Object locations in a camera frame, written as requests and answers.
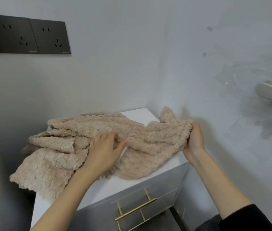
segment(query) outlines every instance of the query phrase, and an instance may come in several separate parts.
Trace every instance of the drawer handle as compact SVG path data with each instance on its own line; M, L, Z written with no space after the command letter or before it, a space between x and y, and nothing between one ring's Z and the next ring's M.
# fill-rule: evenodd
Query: drawer handle
M142 205L140 205L140 206L134 208L133 210L130 210L129 212L124 213L124 214L122 213L122 209L121 209L121 207L120 207L120 205L119 205L119 203L118 203L118 208L119 208L120 216L117 217L117 218L115 218L115 221L118 221L118 220L122 219L123 217L126 217L127 215L129 215L129 214L131 214L131 213L133 213L133 212L135 212L135 211L137 211L137 210L143 208L144 206L150 204L151 202L154 202L155 200L157 200L157 198L152 199L152 198L149 196L149 194L148 194L147 192L146 192L146 195L147 195L147 198L148 198L148 200L149 200L148 202L146 202L146 203L144 203L144 204L142 204Z
M144 217L144 215L143 215L143 213L142 213L142 210L141 210L141 209L140 209L140 213L141 213L141 216L142 216L143 221L142 221L140 224L136 225L135 227L131 228L131 229L130 229L130 230L128 230L128 231L131 231L131 230L133 230L133 229L137 228L138 226L142 225L143 223L147 222L148 220L150 220L150 218L145 219L145 217ZM119 222L117 222L117 224L118 224L118 227L119 227L119 231L122 231L122 229L121 229L121 227L120 227L120 225L119 225Z

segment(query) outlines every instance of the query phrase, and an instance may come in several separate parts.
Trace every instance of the towel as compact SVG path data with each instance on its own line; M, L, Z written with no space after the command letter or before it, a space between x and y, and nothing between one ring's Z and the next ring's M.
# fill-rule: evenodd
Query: towel
M10 181L20 188L36 191L52 202L90 154L90 141L99 134L118 132L115 147L127 139L127 150L104 178L117 175L123 179L140 179L150 175L186 145L192 120L178 120L164 107L160 122L147 126L123 114L83 114L75 118L52 119L51 128L31 136L22 153L28 154Z

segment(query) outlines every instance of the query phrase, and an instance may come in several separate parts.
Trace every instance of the black sleeve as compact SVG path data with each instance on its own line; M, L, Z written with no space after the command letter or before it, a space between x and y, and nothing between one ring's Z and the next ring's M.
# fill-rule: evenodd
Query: black sleeve
M219 224L221 231L229 230L261 230L272 231L272 223L254 204L237 210Z

